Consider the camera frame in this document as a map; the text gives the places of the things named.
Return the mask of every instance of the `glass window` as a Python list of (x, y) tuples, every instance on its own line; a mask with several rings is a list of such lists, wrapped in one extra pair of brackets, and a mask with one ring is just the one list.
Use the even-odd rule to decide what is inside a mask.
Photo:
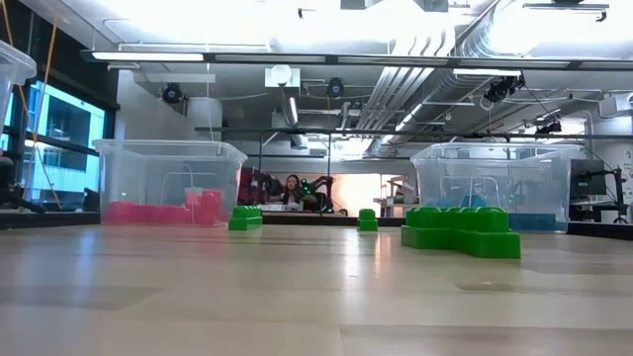
[[(29, 111), (31, 117), (38, 112), (38, 105), (42, 105), (38, 134), (70, 141), (87, 147), (93, 147), (92, 141), (103, 138), (106, 112), (85, 103), (51, 85), (38, 81), (31, 86), (29, 96)], [(34, 123), (29, 123), (29, 131), (33, 131)]]
[(81, 209), (84, 189), (98, 190), (99, 157), (55, 147), (42, 142), (37, 143), (42, 161), (36, 154), (29, 172), (29, 160), (34, 154), (34, 143), (25, 141), (22, 184), (26, 184), (29, 173), (30, 200), (48, 208), (56, 208), (53, 194), (57, 194), (65, 211)]
[(6, 133), (2, 133), (2, 136), (0, 137), (0, 147), (2, 150), (9, 149), (9, 136)]
[(11, 125), (11, 117), (12, 117), (11, 114), (13, 114), (13, 93), (9, 95), (9, 106), (7, 106), (7, 116), (4, 118), (4, 126)]

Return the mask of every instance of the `woman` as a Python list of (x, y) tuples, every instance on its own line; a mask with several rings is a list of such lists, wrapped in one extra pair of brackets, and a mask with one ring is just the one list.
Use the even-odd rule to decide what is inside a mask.
[(282, 197), (282, 203), (284, 205), (298, 204), (302, 197), (299, 194), (299, 177), (296, 174), (291, 174), (286, 178), (286, 191)]

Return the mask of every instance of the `plastic storage container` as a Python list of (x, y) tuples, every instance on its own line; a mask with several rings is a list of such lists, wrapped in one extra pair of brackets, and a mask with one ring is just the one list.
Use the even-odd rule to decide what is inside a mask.
[(94, 144), (101, 153), (103, 223), (228, 222), (246, 160), (230, 144), (113, 139)]
[(13, 84), (24, 85), (25, 80), (36, 75), (36, 68), (29, 56), (0, 41), (0, 129), (4, 130)]
[(411, 158), (420, 204), (500, 207), (517, 231), (567, 231), (571, 144), (438, 143)]

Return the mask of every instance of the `green lego brick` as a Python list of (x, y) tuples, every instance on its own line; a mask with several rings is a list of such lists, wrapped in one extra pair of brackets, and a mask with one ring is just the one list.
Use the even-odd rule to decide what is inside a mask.
[(228, 221), (228, 230), (246, 231), (249, 228), (248, 218), (233, 218)]
[(228, 221), (228, 229), (235, 231), (246, 231), (261, 226), (261, 209), (257, 207), (235, 207)]
[(375, 220), (376, 212), (374, 212), (373, 209), (361, 209), (360, 212), (358, 212), (358, 219), (368, 221)]
[(239, 206), (233, 208), (232, 217), (238, 219), (250, 218), (251, 209), (250, 207)]
[(358, 220), (356, 226), (361, 231), (378, 231), (378, 221), (376, 219)]
[(451, 249), (450, 232), (448, 228), (403, 226), (401, 245), (417, 249)]
[(415, 237), (416, 231), (413, 227), (407, 225), (401, 227), (401, 246), (415, 247)]
[(521, 258), (521, 236), (516, 232), (471, 232), (475, 246), (469, 252), (480, 258)]
[(453, 249), (480, 258), (521, 258), (521, 239), (501, 208), (418, 208), (407, 212), (402, 246)]

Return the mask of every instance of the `orange cable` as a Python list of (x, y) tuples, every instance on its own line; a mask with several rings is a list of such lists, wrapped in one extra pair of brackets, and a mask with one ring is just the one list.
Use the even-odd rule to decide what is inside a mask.
[[(13, 34), (11, 33), (11, 26), (9, 24), (9, 12), (7, 11), (7, 5), (5, 3), (4, 0), (0, 0), (0, 4), (2, 5), (2, 12), (4, 14), (4, 22), (5, 22), (5, 26), (6, 26), (6, 30), (7, 30), (7, 36), (9, 38), (9, 45), (11, 45), (12, 47), (14, 46), (13, 43)], [(50, 37), (50, 45), (48, 46), (48, 58), (46, 60), (46, 70), (45, 70), (45, 77), (44, 77), (44, 91), (46, 89), (46, 85), (48, 84), (48, 77), (50, 75), (50, 65), (52, 63), (52, 52), (53, 52), (53, 48), (54, 48), (54, 43), (55, 43), (55, 38), (57, 35), (57, 20), (58, 20), (58, 14), (59, 14), (59, 9), (58, 9), (58, 5), (59, 5), (59, 0), (55, 1), (55, 7), (54, 7), (54, 20), (53, 20), (53, 24), (52, 24), (52, 34)], [(29, 122), (31, 121), (31, 113), (29, 113), (29, 108), (27, 105), (27, 97), (24, 94), (24, 88), (23, 87), (19, 87), (19, 91), (20, 91), (20, 99), (22, 100), (22, 107), (24, 108), (26, 117), (27, 117), (27, 124), (26, 124), (26, 128), (29, 126)], [(38, 112), (36, 115), (36, 119), (34, 121), (34, 128), (35, 131), (33, 132), (33, 149), (34, 151), (38, 154), (38, 158), (40, 159), (40, 162), (42, 163), (42, 168), (44, 170), (44, 174), (46, 177), (46, 180), (48, 182), (48, 185), (50, 186), (50, 190), (52, 191), (52, 194), (55, 197), (55, 201), (57, 203), (57, 206), (61, 209), (61, 203), (59, 201), (59, 198), (57, 197), (57, 193), (55, 192), (55, 190), (52, 187), (52, 183), (50, 183), (50, 178), (48, 177), (48, 174), (45, 171), (45, 167), (44, 167), (44, 161), (42, 160), (42, 154), (40, 153), (40, 150), (38, 149), (38, 124), (40, 121), (40, 115), (42, 114), (42, 104), (39, 104), (38, 107)], [(29, 168), (27, 170), (27, 178), (26, 178), (26, 182), (25, 182), (25, 189), (24, 192), (22, 194), (22, 199), (26, 199), (28, 191), (29, 191), (29, 184), (31, 181), (31, 173), (33, 171), (33, 162), (35, 161), (34, 155), (32, 154), (30, 159), (29, 159)]]

